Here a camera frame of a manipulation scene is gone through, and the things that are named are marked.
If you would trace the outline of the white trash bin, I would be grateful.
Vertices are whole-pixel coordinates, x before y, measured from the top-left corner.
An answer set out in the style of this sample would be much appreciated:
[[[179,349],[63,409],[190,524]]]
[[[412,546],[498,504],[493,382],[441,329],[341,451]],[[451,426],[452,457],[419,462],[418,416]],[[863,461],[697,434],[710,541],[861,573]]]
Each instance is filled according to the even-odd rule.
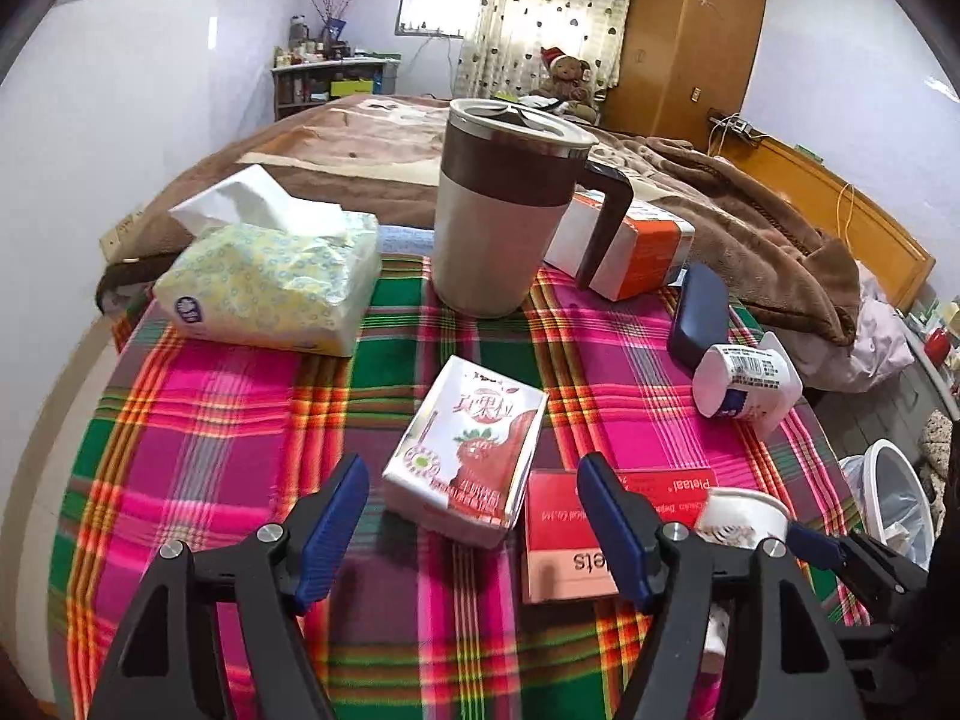
[[[896,554],[927,569],[934,548],[931,506],[919,476],[889,439],[839,461],[866,532]]]

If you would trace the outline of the white paper cup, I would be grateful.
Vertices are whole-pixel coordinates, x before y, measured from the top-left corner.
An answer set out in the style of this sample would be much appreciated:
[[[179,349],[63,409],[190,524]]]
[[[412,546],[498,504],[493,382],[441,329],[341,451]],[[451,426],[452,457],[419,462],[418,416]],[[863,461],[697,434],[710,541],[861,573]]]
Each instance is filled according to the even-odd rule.
[[[739,488],[711,488],[695,530],[709,543],[754,550],[764,539],[784,541],[791,514],[768,494]]]

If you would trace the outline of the colourful plaid tablecloth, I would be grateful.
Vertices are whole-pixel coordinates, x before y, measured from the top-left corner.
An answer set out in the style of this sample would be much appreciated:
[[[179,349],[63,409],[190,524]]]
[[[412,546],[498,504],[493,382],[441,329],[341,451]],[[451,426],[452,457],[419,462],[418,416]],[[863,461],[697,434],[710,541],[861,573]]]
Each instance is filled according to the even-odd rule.
[[[670,359],[675,294],[612,302],[542,270],[523,307],[476,322],[420,257],[389,257],[348,359],[206,343],[148,309],[71,470],[53,542],[49,649],[60,713],[88,713],[110,641],[170,539],[236,543],[281,520],[343,454],[379,472],[451,356],[544,390],[535,465],[599,450],[622,468],[711,468],[807,527],[861,517],[812,408],[759,439],[706,421]],[[524,605],[519,539],[474,550],[371,496],[331,596],[302,630],[343,718],[607,718],[647,624],[618,598]]]

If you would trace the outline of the pink crumpled cloth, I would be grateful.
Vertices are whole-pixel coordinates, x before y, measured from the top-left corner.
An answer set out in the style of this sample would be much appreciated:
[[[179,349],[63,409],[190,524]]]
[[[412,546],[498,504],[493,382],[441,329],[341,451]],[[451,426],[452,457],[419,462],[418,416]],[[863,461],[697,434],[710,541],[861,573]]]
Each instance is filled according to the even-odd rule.
[[[812,333],[775,330],[805,387],[835,394],[865,394],[914,364],[907,330],[877,277],[857,264],[861,309],[851,346]]]

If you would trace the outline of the red pink flat box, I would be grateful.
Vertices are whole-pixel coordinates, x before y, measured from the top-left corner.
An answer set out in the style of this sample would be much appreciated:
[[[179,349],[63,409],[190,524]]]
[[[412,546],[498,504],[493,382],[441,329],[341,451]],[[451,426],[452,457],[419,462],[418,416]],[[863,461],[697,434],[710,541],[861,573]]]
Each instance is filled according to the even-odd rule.
[[[711,468],[622,470],[630,493],[651,502],[664,522],[695,527],[716,484]],[[587,600],[617,593],[596,535],[579,502],[576,473],[534,470],[524,505],[523,601]]]

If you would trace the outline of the white yogurt bottle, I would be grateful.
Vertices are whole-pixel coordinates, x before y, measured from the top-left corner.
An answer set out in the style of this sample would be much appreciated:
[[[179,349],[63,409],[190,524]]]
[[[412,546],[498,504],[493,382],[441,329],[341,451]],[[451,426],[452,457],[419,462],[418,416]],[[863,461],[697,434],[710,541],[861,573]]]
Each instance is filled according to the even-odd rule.
[[[692,390],[701,416],[745,421],[766,440],[800,400],[802,380],[779,338],[766,332],[758,346],[713,344]]]

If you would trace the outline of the dark blue glasses case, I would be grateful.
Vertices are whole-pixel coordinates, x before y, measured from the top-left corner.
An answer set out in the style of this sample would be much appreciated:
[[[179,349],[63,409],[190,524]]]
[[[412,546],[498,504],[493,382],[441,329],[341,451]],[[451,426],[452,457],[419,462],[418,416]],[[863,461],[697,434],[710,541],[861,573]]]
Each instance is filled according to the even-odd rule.
[[[709,266],[692,263],[683,275],[679,302],[667,337],[667,351],[672,361],[693,374],[711,346],[727,343],[727,328],[727,284]]]

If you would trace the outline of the strawberry milk carton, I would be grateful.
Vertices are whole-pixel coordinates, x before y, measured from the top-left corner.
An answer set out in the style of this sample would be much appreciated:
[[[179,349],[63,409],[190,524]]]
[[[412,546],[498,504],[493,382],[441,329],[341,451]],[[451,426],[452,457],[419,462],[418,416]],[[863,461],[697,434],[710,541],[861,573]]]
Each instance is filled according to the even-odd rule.
[[[547,394],[452,356],[382,472],[387,511],[493,550],[516,525]]]

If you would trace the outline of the wooden bed headboard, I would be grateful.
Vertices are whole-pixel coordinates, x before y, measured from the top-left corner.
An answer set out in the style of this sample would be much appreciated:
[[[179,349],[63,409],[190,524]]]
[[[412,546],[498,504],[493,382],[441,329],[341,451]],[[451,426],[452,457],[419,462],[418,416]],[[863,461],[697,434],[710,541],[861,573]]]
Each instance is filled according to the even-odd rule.
[[[869,195],[809,156],[763,137],[731,137],[721,154],[740,171],[782,195],[811,223],[841,239],[877,277],[891,305],[908,310],[935,258]]]

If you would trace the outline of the white orange box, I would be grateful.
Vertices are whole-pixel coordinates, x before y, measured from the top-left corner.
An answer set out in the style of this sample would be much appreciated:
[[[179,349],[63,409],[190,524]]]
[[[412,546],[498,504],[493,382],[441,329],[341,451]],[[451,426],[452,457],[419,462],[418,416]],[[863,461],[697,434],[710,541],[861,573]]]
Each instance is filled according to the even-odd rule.
[[[570,277],[583,260],[601,210],[597,190],[574,193],[545,254],[545,263]],[[695,228],[658,205],[635,200],[626,212],[590,289],[619,302],[672,283],[692,250]]]

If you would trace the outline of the tissue pack yellow green pattern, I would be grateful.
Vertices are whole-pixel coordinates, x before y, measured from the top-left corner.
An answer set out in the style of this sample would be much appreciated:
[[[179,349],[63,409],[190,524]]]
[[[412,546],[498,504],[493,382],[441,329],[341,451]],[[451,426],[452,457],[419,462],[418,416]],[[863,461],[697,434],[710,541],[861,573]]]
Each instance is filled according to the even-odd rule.
[[[169,215],[192,242],[153,284],[158,307],[202,340],[348,358],[381,275],[370,213],[291,197],[249,166]]]

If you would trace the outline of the brown fleece blanket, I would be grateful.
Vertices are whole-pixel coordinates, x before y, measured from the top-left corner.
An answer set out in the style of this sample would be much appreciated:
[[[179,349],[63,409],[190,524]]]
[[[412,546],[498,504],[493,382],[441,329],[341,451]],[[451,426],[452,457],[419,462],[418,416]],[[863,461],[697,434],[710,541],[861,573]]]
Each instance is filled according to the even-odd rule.
[[[230,143],[186,169],[145,206],[94,293],[101,312],[121,289],[159,278],[190,244],[171,208],[252,164],[297,199],[363,211],[382,224],[430,229],[448,106],[416,96],[352,94],[309,107]],[[838,346],[856,336],[853,255],[789,202],[690,143],[597,130],[590,156],[635,184],[638,199],[695,229],[690,255],[708,265],[763,325]]]

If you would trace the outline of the white brown travel mug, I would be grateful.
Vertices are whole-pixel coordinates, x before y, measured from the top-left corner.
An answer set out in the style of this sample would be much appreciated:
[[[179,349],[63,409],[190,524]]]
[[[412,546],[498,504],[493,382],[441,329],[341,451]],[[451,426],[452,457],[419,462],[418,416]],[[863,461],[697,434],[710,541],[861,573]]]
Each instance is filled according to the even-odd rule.
[[[616,167],[589,153],[573,122],[498,99],[449,103],[439,172],[431,281],[474,319],[499,319],[526,299],[574,189],[604,194],[576,283],[587,288],[635,198]]]

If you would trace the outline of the wooden wardrobe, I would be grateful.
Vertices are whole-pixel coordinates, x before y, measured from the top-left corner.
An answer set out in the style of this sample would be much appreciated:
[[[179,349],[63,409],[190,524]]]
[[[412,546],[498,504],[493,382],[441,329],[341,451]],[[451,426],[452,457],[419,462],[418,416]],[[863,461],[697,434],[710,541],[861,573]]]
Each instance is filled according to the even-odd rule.
[[[711,121],[742,107],[766,0],[631,0],[610,132],[708,146]]]

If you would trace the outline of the teddy bear with red hat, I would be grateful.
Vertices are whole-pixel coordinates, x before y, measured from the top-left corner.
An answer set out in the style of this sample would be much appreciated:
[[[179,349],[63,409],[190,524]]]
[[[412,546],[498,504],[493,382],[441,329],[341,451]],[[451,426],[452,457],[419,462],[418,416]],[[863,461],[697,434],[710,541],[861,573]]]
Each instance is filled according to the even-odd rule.
[[[540,50],[540,57],[545,76],[535,93],[548,99],[548,112],[595,124],[599,111],[594,104],[590,65],[586,60],[565,54],[559,47]]]

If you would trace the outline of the cluttered shelf unit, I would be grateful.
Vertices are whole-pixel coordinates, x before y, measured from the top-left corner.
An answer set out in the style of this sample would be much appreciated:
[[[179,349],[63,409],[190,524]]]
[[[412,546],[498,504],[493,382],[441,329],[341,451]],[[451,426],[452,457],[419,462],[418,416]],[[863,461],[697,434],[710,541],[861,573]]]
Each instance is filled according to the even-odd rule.
[[[334,18],[311,37],[304,16],[291,18],[293,42],[274,52],[277,121],[352,94],[394,93],[402,57],[395,52],[355,49],[343,41],[343,28],[345,23]]]

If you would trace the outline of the patterned window curtain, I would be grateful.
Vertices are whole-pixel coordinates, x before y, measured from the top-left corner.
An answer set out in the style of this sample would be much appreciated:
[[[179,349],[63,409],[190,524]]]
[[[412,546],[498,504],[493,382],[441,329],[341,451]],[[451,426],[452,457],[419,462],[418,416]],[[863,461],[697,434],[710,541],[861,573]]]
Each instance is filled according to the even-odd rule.
[[[457,62],[455,96],[529,93],[547,78],[547,49],[586,62],[590,89],[607,93],[619,84],[630,2],[477,0],[477,20]]]

